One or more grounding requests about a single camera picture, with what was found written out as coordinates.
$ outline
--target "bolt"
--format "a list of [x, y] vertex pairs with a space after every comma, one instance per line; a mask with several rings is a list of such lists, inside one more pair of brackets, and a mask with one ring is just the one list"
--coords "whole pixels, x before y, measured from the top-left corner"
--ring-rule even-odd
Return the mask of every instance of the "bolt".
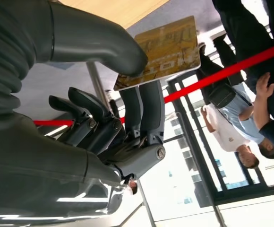
[[165, 156], [165, 150], [163, 148], [159, 148], [157, 151], [157, 158], [159, 160], [163, 159]]
[[116, 121], [115, 123], [114, 123], [114, 129], [115, 130], [119, 130], [119, 129], [121, 129], [122, 128], [122, 123], [119, 121], [119, 120], [117, 120], [117, 121]]
[[94, 127], [95, 127], [96, 126], [96, 122], [94, 121], [94, 120], [91, 120], [90, 122], [89, 122], [89, 127], [90, 128], [91, 128], [91, 129], [93, 129]]

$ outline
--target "wooden ceiling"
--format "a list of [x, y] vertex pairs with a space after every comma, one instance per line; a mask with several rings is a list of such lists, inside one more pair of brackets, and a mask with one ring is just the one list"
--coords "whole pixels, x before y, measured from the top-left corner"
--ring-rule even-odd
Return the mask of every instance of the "wooden ceiling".
[[125, 29], [147, 16], [168, 0], [60, 0], [119, 24]]

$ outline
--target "red rope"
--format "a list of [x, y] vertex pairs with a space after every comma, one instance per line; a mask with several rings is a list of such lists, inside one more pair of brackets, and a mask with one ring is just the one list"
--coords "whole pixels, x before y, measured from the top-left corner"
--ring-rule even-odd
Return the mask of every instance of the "red rope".
[[[206, 77], [205, 79], [199, 80], [195, 84], [189, 85], [188, 87], [182, 88], [180, 91], [176, 91], [172, 94], [170, 94], [165, 98], [165, 103], [173, 102], [174, 100], [179, 99], [180, 97], [185, 96], [190, 92], [193, 92], [202, 87], [205, 87], [212, 83], [215, 83], [220, 79], [223, 79], [234, 73], [239, 72], [243, 69], [249, 68], [263, 61], [266, 61], [270, 58], [274, 57], [274, 47], [267, 49], [266, 51], [263, 51], [259, 54], [256, 54], [254, 56], [238, 62], [235, 65], [232, 65], [221, 71], [212, 74], [211, 76]], [[125, 123], [125, 118], [121, 118], [122, 123]], [[62, 125], [71, 125], [72, 121], [34, 121], [36, 125], [49, 125], [49, 126], [62, 126]]]

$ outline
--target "hand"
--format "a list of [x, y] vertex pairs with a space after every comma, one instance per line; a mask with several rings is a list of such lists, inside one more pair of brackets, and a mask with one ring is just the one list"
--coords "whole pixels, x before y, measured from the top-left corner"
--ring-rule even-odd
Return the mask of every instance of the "hand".
[[208, 111], [204, 108], [204, 106], [201, 107], [201, 112], [203, 117], [208, 116]]
[[268, 87], [268, 81], [269, 80], [269, 78], [269, 72], [266, 72], [266, 74], [259, 78], [256, 86], [257, 96], [267, 99], [274, 92], [274, 84], [271, 84]]

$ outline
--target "black bag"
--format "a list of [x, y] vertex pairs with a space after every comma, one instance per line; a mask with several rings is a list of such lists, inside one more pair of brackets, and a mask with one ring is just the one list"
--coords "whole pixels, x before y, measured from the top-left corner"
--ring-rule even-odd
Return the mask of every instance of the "black bag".
[[228, 83], [222, 83], [216, 86], [208, 96], [210, 102], [214, 104], [217, 109], [220, 109], [230, 103], [235, 98], [236, 92]]

